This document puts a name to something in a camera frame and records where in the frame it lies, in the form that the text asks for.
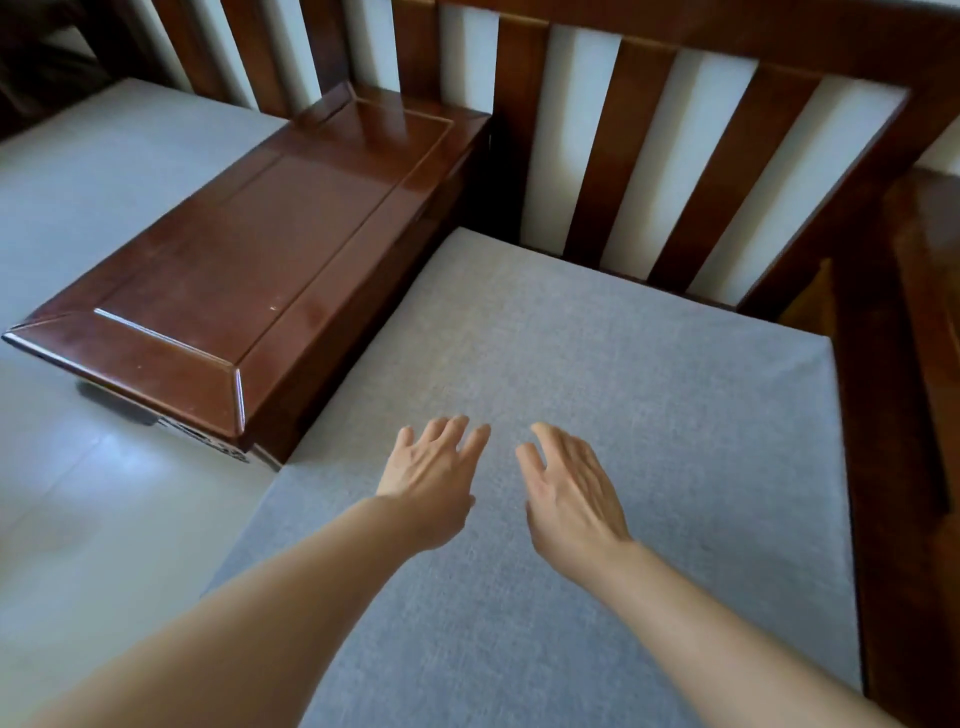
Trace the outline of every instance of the floor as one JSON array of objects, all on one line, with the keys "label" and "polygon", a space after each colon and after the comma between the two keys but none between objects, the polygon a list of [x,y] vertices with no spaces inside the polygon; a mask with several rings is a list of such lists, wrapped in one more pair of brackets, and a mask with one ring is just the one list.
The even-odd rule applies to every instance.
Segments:
[{"label": "floor", "polygon": [[0,726],[194,603],[272,477],[3,352]]}]

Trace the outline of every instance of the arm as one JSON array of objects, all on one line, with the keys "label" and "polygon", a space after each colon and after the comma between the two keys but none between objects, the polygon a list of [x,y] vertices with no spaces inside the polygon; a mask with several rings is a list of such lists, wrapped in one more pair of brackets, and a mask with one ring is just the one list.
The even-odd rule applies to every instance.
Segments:
[{"label": "arm", "polygon": [[486,425],[404,427],[376,496],[227,583],[86,678],[34,726],[295,726],[353,625],[403,563],[463,528]]},{"label": "arm", "polygon": [[546,466],[531,443],[516,456],[534,547],[630,627],[706,725],[900,725],[633,541],[590,445],[551,425],[533,429]]}]

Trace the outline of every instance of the forearm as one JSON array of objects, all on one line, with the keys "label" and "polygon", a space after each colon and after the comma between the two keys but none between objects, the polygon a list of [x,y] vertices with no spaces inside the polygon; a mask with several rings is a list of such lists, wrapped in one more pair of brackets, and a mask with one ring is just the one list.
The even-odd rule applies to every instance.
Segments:
[{"label": "forearm", "polygon": [[588,588],[631,628],[711,728],[899,725],[650,549],[628,544],[605,556]]},{"label": "forearm", "polygon": [[418,550],[370,498],[247,571],[40,716],[41,726],[296,725],[355,622]]}]

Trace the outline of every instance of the person's right arm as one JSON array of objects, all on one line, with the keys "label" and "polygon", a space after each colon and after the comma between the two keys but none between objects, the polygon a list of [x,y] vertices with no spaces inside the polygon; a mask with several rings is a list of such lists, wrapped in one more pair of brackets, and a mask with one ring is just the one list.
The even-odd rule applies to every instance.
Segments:
[{"label": "person's right arm", "polygon": [[593,449],[538,423],[516,450],[537,553],[616,613],[710,728],[900,726],[634,541]]}]

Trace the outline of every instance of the wooden backrest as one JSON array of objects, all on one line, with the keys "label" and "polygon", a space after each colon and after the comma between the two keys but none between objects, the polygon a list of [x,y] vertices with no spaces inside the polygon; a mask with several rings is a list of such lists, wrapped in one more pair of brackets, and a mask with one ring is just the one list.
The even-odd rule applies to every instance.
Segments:
[{"label": "wooden backrest", "polygon": [[[228,82],[199,22],[206,0],[150,0],[196,92],[229,101]],[[272,43],[267,0],[222,5],[261,110],[294,111]],[[364,5],[349,0],[348,6]],[[799,225],[736,307],[773,319],[804,289],[820,261],[856,234],[862,212],[960,115],[960,12],[884,0],[461,0],[499,13],[493,94],[493,198],[488,229],[517,242],[538,128],[540,89],[552,26],[619,34],[602,112],[563,257],[601,267],[604,249],[678,53],[698,49],[759,60],[656,261],[649,283],[684,292],[743,207],[825,77],[907,89],[867,149]],[[399,88],[441,97],[438,5],[391,0]],[[300,0],[303,27],[323,92],[351,78],[341,0]],[[598,80],[606,84],[607,80]]]}]

